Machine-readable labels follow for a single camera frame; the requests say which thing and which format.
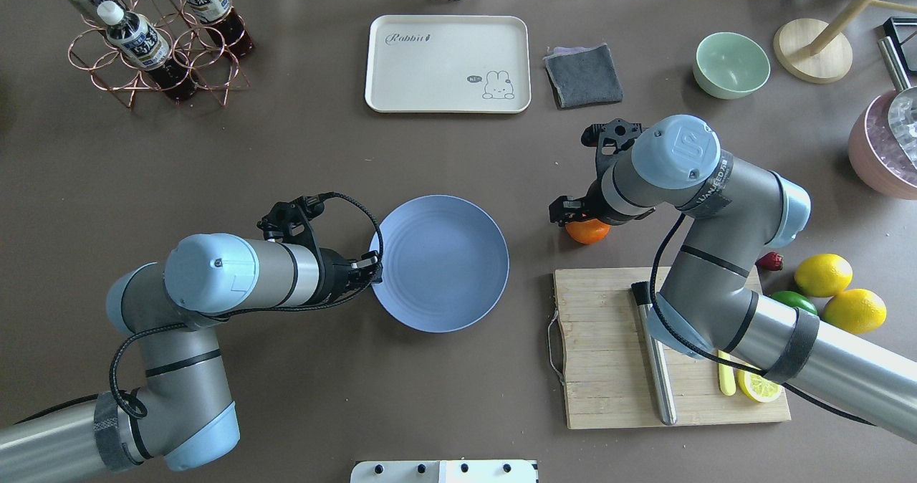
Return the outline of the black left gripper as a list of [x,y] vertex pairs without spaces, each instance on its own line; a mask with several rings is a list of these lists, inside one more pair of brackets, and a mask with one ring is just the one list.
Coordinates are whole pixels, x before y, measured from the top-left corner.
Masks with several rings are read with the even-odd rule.
[[351,273],[355,259],[341,257],[338,252],[320,248],[320,280],[315,291],[315,304],[330,304],[352,290]]

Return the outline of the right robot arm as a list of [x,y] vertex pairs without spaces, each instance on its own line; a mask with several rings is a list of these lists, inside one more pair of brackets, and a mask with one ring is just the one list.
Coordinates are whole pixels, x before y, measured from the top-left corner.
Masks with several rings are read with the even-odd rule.
[[761,252],[789,244],[811,213],[808,193],[720,146],[705,121],[663,118],[644,128],[594,124],[596,180],[583,198],[561,196],[550,221],[621,225],[671,204],[692,219],[663,286],[651,297],[669,346],[742,368],[849,420],[915,440],[915,363],[803,310],[746,287]]

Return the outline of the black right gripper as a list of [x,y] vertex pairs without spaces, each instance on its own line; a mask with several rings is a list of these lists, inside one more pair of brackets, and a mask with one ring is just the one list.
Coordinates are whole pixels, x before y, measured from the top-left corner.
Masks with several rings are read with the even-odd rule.
[[557,227],[586,221],[599,221],[602,224],[609,225],[609,210],[610,207],[607,200],[600,193],[586,195],[578,199],[567,196],[566,204],[550,204],[548,206],[548,218]]

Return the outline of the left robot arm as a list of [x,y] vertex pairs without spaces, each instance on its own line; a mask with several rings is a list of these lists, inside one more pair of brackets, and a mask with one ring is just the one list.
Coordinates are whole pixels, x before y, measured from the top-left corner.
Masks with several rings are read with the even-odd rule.
[[2,431],[4,482],[64,482],[125,472],[163,457],[202,466],[239,441],[236,404],[215,327],[255,310],[324,309],[375,281],[379,252],[344,259],[289,242],[194,234],[164,263],[142,265],[109,290],[106,311],[140,346],[146,384],[110,388]]

